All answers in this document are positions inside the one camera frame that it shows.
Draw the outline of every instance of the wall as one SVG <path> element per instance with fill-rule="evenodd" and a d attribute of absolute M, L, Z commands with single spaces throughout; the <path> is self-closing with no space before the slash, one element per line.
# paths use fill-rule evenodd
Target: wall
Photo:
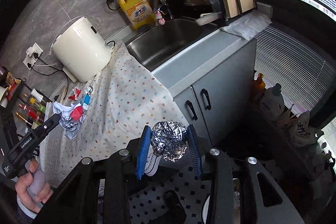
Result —
<path fill-rule="evenodd" d="M 31 87 L 50 96 L 65 79 L 64 74 L 59 72 L 52 76 L 42 76 L 29 71 L 23 64 L 26 50 L 36 42 L 44 50 L 42 59 L 49 64 L 59 63 L 53 54 L 49 57 L 50 45 L 58 31 L 70 19 L 80 15 L 88 17 L 104 39 L 129 24 L 121 10 L 108 9 L 106 0 L 31 0 L 1 48 L 0 64 L 7 67 L 16 77 L 26 78 Z M 53 72 L 46 67 L 36 67 L 36 70 L 43 73 Z"/>

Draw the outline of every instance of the wall socket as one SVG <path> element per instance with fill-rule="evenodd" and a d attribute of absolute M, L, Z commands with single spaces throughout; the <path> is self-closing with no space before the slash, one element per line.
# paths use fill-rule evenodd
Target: wall socket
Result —
<path fill-rule="evenodd" d="M 37 61 L 37 59 L 35 59 L 34 56 L 33 56 L 34 52 L 37 52 L 39 54 L 39 56 L 40 56 L 41 53 L 43 52 L 43 50 L 36 43 L 34 43 L 34 45 L 32 47 L 29 47 L 26 50 L 26 54 L 27 55 L 26 55 L 26 58 L 24 59 L 23 63 L 28 68 L 28 70 L 31 70 L 31 68 L 28 67 L 28 63 L 31 63 L 31 64 L 34 65 L 36 63 L 36 61 Z"/>

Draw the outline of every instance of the black cabinet handle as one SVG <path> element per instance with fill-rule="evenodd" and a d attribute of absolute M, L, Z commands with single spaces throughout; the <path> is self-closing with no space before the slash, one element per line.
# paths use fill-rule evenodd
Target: black cabinet handle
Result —
<path fill-rule="evenodd" d="M 189 101 L 189 100 L 187 100 L 185 103 L 188 105 L 188 107 L 190 107 L 190 110 L 191 110 L 191 112 L 192 112 L 193 115 L 194 115 L 194 116 L 191 118 L 191 120 L 197 121 L 198 118 L 197 118 L 196 112 L 195 112 L 195 110 L 194 110 L 193 103 L 192 103 L 191 101 Z"/>
<path fill-rule="evenodd" d="M 206 89 L 202 89 L 201 90 L 201 94 L 204 94 L 205 97 L 207 98 L 207 101 L 208 101 L 208 105 L 205 107 L 207 110 L 210 110 L 211 109 L 211 103 L 210 103 L 210 98 L 209 98 L 209 93 Z"/>

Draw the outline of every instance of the blue gripper pad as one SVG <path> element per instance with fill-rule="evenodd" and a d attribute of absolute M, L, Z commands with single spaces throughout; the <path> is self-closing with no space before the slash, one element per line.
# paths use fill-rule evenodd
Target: blue gripper pad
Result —
<path fill-rule="evenodd" d="M 149 126 L 145 126 L 140 138 L 140 148 L 138 152 L 137 165 L 135 171 L 136 177 L 139 180 L 141 179 L 145 171 L 149 146 L 151 145 L 151 136 L 152 136 L 151 128 Z"/>
<path fill-rule="evenodd" d="M 194 167 L 194 173 L 198 177 L 200 177 L 200 175 L 202 174 L 202 159 L 197 146 L 197 134 L 192 124 L 187 127 L 187 137 L 190 156 Z"/>

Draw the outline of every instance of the white tablecloth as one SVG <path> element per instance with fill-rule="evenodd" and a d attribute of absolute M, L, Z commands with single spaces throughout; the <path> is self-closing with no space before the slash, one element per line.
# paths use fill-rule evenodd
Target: white tablecloth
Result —
<path fill-rule="evenodd" d="M 83 157 L 108 158 L 140 137 L 145 125 L 159 121 L 188 125 L 169 91 L 128 53 L 125 44 L 119 41 L 115 48 L 100 73 L 86 84 L 77 83 L 82 90 L 89 85 L 94 89 L 78 136 L 68 140 L 58 126 L 41 143 L 41 167 L 54 187 Z M 70 100 L 63 104 L 70 105 Z"/>

